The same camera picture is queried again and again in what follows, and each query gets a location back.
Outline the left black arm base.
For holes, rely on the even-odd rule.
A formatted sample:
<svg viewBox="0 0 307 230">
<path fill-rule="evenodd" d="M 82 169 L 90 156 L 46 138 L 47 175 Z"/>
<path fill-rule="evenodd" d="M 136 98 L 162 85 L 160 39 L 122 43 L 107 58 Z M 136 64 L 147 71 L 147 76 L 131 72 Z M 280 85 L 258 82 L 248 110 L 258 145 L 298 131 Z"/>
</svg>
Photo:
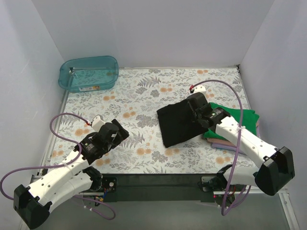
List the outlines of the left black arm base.
<svg viewBox="0 0 307 230">
<path fill-rule="evenodd" d="M 117 189 L 117 178 L 116 177 L 103 177 L 94 179 L 89 189 L 84 190 L 84 193 L 114 193 Z"/>
</svg>

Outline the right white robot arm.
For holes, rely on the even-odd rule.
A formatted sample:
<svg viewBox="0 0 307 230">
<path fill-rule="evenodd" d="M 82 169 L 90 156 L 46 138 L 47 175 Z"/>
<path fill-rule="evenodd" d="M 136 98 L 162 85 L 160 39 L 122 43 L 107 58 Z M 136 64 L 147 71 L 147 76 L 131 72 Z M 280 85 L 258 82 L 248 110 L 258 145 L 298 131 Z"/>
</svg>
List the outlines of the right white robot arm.
<svg viewBox="0 0 307 230">
<path fill-rule="evenodd" d="M 231 164 L 218 171 L 207 185 L 228 190 L 233 185 L 258 187 L 269 196 L 275 195 L 295 176 L 292 152 L 287 147 L 277 148 L 261 140 L 223 108 L 213 109 L 201 92 L 187 98 L 195 120 L 204 128 L 214 131 L 232 144 L 255 164 L 254 167 L 233 167 Z"/>
</svg>

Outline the black t shirt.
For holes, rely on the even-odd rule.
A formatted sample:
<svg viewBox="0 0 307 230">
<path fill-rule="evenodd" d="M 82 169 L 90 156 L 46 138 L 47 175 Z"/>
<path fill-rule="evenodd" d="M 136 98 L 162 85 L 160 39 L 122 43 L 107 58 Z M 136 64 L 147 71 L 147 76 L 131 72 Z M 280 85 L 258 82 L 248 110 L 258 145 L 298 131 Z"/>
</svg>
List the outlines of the black t shirt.
<svg viewBox="0 0 307 230">
<path fill-rule="evenodd" d="M 208 131 L 193 115 L 185 99 L 157 110 L 163 145 L 166 148 L 188 141 Z"/>
</svg>

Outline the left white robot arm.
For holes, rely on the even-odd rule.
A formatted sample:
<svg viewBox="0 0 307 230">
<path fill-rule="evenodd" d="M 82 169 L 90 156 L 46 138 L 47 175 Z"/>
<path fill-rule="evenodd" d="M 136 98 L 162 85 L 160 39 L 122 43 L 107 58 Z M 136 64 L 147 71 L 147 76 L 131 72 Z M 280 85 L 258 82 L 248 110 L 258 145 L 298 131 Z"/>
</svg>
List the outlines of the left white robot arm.
<svg viewBox="0 0 307 230">
<path fill-rule="evenodd" d="M 14 210 L 29 229 L 41 226 L 57 206 L 73 196 L 102 189 L 103 176 L 91 164 L 120 145 L 129 132 L 116 119 L 104 122 L 100 116 L 93 119 L 92 128 L 94 131 L 75 146 L 61 167 L 15 189 Z"/>
</svg>

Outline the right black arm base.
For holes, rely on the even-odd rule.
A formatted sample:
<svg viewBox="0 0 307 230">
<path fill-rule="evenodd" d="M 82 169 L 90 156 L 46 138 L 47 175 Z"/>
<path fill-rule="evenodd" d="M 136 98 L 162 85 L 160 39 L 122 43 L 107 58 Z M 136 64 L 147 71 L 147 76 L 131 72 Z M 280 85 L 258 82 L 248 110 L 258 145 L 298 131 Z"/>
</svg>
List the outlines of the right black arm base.
<svg viewBox="0 0 307 230">
<path fill-rule="evenodd" d="M 203 176 L 197 185 L 204 192 L 225 191 L 227 180 L 217 176 Z"/>
</svg>

